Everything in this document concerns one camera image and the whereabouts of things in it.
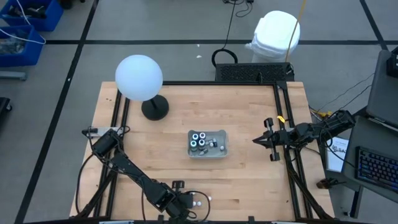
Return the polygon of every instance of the black lamp stand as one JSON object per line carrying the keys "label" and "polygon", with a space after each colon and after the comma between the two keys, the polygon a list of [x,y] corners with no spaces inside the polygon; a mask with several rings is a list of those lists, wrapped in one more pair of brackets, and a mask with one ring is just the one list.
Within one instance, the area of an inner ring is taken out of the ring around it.
{"label": "black lamp stand", "polygon": [[169,112],[169,103],[164,96],[156,95],[152,99],[142,102],[141,110],[149,120],[158,121]]}

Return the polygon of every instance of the plastic tray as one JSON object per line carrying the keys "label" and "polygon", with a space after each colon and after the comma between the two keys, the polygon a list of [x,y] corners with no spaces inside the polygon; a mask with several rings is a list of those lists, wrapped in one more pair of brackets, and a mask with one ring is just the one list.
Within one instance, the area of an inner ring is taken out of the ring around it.
{"label": "plastic tray", "polygon": [[[190,142],[192,141],[193,134],[205,133],[206,138],[205,141],[213,140],[215,138],[217,140],[217,147],[210,147],[209,144],[205,145],[205,149],[208,152],[204,155],[199,155],[201,150],[199,149],[199,145],[197,146],[197,150],[193,152],[191,150]],[[221,159],[228,155],[228,137],[225,130],[219,131],[194,131],[190,130],[188,132],[188,156],[193,159]]]}

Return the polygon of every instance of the black mesh basket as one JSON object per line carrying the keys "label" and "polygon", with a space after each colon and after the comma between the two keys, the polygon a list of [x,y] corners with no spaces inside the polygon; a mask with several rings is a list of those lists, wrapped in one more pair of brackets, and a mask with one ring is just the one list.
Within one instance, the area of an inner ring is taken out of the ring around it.
{"label": "black mesh basket", "polygon": [[294,81],[294,71],[290,63],[226,63],[217,64],[216,81]]}

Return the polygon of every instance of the wooden tabletop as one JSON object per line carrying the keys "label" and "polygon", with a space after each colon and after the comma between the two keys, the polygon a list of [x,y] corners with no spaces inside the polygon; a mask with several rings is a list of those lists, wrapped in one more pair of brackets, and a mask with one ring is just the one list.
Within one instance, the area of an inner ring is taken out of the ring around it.
{"label": "wooden tabletop", "polygon": [[[296,124],[311,122],[303,83],[288,83],[290,103]],[[114,82],[104,82],[93,119],[94,127],[108,127],[116,97]],[[199,190],[212,197],[209,220],[294,220],[290,189],[282,148],[281,160],[271,162],[271,150],[252,143],[265,131],[263,121],[276,121],[274,92],[271,86],[163,86],[160,93],[169,102],[170,111],[160,121],[149,121],[141,112],[141,102],[131,101],[124,148],[129,158],[150,178],[171,186],[173,180],[184,180],[186,189]],[[283,94],[280,91],[284,108]],[[123,102],[119,110],[119,122]],[[189,130],[228,133],[229,154],[224,159],[191,159],[187,155]],[[316,149],[315,142],[308,145]],[[85,158],[91,154],[86,148]],[[329,191],[317,189],[325,178],[320,156],[302,150],[302,160],[309,191],[325,211],[334,217]],[[80,209],[90,200],[100,179],[102,165],[92,158],[86,165],[80,185]],[[300,212],[305,216],[302,194],[297,188]],[[103,208],[108,200],[106,192]],[[195,195],[201,207],[193,211],[198,218],[207,212],[205,198]],[[159,212],[145,200],[148,220]],[[72,206],[71,215],[75,215]],[[128,177],[119,175],[112,219],[142,220],[141,189]]]}

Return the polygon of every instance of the white globe lamp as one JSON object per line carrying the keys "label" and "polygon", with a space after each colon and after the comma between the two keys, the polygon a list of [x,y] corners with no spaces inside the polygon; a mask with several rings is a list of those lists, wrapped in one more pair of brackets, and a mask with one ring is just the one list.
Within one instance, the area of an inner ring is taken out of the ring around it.
{"label": "white globe lamp", "polygon": [[142,113],[149,120],[160,120],[169,112],[166,98],[158,95],[163,85],[162,71],[150,57],[128,56],[118,65],[115,80],[126,98],[142,101]]}

